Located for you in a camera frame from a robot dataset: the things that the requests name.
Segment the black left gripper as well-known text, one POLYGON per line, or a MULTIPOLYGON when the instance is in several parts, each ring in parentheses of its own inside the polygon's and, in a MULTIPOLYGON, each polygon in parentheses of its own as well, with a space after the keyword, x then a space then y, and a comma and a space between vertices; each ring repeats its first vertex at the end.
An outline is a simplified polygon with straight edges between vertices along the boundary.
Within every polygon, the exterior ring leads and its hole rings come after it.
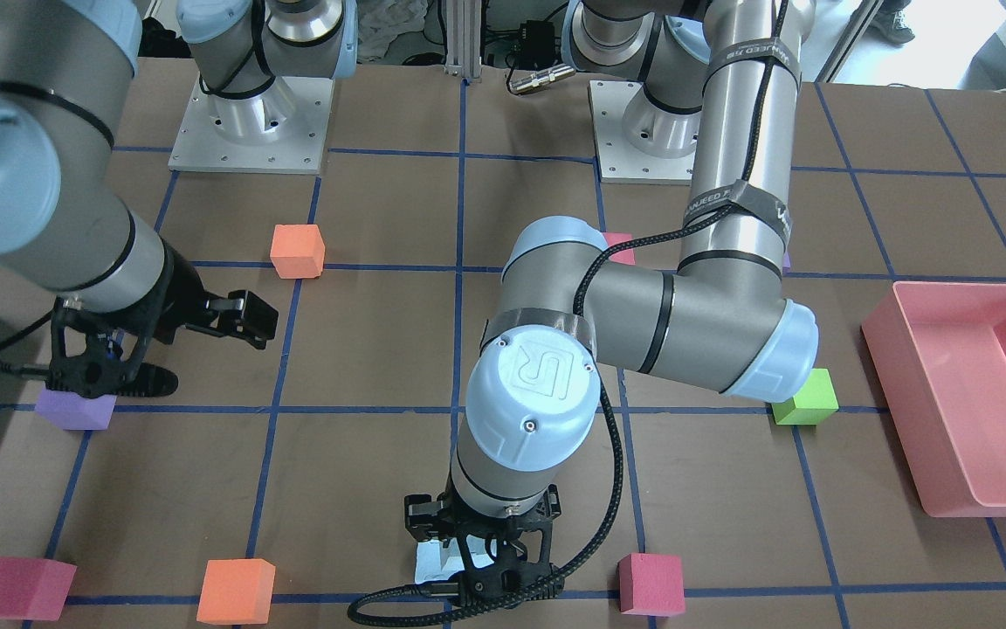
POLYGON ((404 528, 420 543, 456 540, 465 569, 446 581, 418 583, 426 596, 468 606, 519 592, 551 576, 548 561, 554 519, 562 513, 558 490, 548 486, 531 510, 519 516, 487 517, 454 490, 434 497, 404 497, 404 528))

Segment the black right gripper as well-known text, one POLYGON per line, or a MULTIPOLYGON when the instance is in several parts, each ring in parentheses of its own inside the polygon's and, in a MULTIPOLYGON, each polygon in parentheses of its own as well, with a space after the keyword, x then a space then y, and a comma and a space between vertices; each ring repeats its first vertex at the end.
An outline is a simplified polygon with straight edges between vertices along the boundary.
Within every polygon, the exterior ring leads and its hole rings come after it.
POLYGON ((189 328, 264 350, 275 338, 277 322, 279 311, 249 290, 220 297, 204 289, 196 269, 164 244, 160 278, 132 306, 107 314, 53 309, 53 355, 45 387, 88 399, 168 397, 178 389, 179 378, 147 362, 151 342, 170 345, 179 328, 189 328))

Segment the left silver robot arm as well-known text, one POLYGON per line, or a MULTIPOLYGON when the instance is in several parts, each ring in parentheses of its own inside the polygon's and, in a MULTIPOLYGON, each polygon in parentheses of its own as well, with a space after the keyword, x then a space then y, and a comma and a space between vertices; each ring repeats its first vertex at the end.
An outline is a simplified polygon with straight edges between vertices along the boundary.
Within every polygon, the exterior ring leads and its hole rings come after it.
POLYGON ((358 624, 432 626, 554 598, 610 533, 625 458, 599 363, 770 403, 806 382, 816 319, 780 294, 793 231, 786 200, 811 1, 574 1, 562 56, 638 80, 631 143, 663 154, 658 129, 698 133, 691 199, 673 273, 611 262, 601 232, 552 216, 524 228, 503 267, 498 310, 465 387, 450 478, 404 499, 421 543, 456 544, 462 569, 359 598, 358 624), (612 447, 610 505, 586 545, 550 563, 554 478, 602 410, 612 447))

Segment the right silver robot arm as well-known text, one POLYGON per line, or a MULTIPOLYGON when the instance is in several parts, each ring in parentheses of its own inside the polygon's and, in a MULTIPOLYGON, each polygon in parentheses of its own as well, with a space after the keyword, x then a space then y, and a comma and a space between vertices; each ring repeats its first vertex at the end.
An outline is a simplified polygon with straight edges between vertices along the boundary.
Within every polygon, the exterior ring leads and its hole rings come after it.
POLYGON ((276 333, 273 307, 204 289, 104 184, 141 40, 133 1, 0 1, 0 264, 56 298, 0 342, 0 371, 54 391, 166 397, 178 377, 145 362, 151 342, 276 333))

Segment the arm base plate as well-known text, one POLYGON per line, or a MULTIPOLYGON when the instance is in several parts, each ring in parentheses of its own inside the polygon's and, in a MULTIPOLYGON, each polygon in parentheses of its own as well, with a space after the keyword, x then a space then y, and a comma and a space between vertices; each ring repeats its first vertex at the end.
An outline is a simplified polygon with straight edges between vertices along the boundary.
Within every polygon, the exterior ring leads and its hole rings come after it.
POLYGON ((318 175, 335 85, 332 78, 279 77, 246 100, 227 100, 193 87, 169 167, 318 175))
POLYGON ((605 182, 691 183, 699 112, 662 110, 636 82, 591 80, 589 102, 605 182))

